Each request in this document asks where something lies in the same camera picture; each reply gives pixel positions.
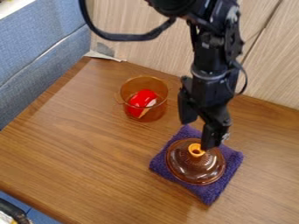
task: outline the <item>blue sponge cloth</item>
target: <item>blue sponge cloth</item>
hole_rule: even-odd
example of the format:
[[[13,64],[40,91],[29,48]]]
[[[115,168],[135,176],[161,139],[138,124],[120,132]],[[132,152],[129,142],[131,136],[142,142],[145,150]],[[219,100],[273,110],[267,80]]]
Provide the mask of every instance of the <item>blue sponge cloth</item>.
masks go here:
[[[201,138],[201,132],[186,125],[184,126],[157,154],[150,162],[149,168],[159,174],[160,176],[170,181],[179,183],[192,193],[196,194],[199,199],[206,205],[210,206],[225,190],[227,184],[233,177],[234,173],[238,170],[243,161],[243,153],[232,150],[225,145],[219,148],[226,160],[226,170],[224,175],[216,182],[210,185],[191,185],[177,179],[168,169],[165,162],[165,155],[168,147],[174,142],[186,138]]]

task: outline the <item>table surface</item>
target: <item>table surface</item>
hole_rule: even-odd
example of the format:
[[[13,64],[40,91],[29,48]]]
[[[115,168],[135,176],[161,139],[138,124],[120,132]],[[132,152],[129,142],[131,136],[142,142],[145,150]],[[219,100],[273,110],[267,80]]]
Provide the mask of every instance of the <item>table surface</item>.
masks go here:
[[[120,85],[141,74],[170,87],[157,122],[130,120],[115,102]],[[0,133],[1,189],[65,223],[298,223],[299,112],[291,108],[233,100],[226,144],[245,160],[211,207],[149,170],[180,128],[179,86],[148,68],[83,58]]]

